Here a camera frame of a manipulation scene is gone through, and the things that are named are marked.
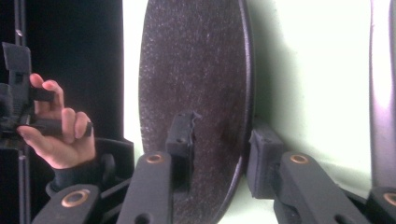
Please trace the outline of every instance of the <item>oval plate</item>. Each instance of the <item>oval plate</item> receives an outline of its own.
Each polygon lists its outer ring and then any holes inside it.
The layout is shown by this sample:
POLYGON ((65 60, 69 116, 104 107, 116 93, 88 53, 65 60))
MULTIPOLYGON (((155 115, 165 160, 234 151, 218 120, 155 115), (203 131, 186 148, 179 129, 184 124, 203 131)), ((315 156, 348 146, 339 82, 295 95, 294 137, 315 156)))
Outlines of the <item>oval plate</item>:
POLYGON ((242 0, 149 0, 139 78, 145 152, 164 150, 174 115, 193 110, 191 192, 174 223, 216 223, 245 171, 253 102, 252 53, 242 0))

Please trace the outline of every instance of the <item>finger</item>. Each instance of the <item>finger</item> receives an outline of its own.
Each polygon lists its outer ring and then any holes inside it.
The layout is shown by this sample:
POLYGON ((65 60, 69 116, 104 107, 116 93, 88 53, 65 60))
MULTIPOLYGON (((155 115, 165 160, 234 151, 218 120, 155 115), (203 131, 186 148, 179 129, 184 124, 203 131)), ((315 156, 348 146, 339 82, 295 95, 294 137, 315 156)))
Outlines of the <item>finger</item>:
POLYGON ((75 141, 76 112, 71 108, 62 110, 62 134, 67 144, 75 141))
MULTIPOLYGON (((43 88, 44 80, 39 74, 33 73, 30 75, 30 83, 35 88, 43 88)), ((50 104, 48 102, 35 101, 36 114, 43 114, 47 111, 50 111, 50 104)))
POLYGON ((64 90, 54 80, 47 80, 43 83, 43 88, 47 91, 54 91, 55 97, 50 104, 51 110, 61 111, 64 108, 64 90))
POLYGON ((75 137, 77 139, 84 136, 84 133, 87 131, 88 122, 91 122, 91 120, 88 118, 87 114, 84 112, 78 112, 76 114, 75 137))
POLYGON ((35 153, 38 156, 42 157, 43 159, 46 159, 48 156, 50 156, 53 146, 47 141, 41 132, 28 126, 20 126, 17 131, 26 144, 35 150, 35 153))

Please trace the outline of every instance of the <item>hand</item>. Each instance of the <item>hand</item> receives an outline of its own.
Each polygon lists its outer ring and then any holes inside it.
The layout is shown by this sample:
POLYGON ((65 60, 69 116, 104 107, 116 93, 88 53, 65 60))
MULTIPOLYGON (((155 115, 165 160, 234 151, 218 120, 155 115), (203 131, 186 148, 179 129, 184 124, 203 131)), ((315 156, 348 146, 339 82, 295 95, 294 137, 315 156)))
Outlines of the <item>hand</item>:
POLYGON ((35 102, 35 114, 40 119, 61 119, 61 137, 43 136, 37 129, 21 126, 18 132, 26 144, 55 169, 77 166, 95 157, 93 131, 90 137, 84 137, 87 122, 90 119, 84 112, 75 112, 64 108, 64 91, 53 80, 44 81, 38 74, 30 75, 30 82, 36 88, 55 92, 53 102, 35 102))

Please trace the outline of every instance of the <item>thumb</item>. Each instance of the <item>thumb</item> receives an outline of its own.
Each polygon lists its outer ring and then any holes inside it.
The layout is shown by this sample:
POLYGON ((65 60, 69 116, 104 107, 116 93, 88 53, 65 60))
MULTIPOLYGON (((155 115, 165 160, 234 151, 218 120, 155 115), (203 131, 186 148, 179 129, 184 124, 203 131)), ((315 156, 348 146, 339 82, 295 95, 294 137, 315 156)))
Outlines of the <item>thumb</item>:
POLYGON ((35 150, 35 153, 45 158, 53 150, 52 144, 37 129, 29 126, 20 126, 17 129, 27 145, 35 150))

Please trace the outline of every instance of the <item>black sleeve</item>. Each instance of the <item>black sleeve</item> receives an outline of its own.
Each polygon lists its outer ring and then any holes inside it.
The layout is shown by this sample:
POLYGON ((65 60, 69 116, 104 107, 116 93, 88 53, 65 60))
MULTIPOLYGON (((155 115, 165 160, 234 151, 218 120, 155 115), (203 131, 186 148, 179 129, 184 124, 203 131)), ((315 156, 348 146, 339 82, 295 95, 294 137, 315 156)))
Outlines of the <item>black sleeve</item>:
POLYGON ((84 162, 76 167, 54 169, 54 179, 48 183, 46 192, 51 197, 58 191, 76 184, 92 184, 99 186, 102 181, 102 169, 97 160, 84 162))

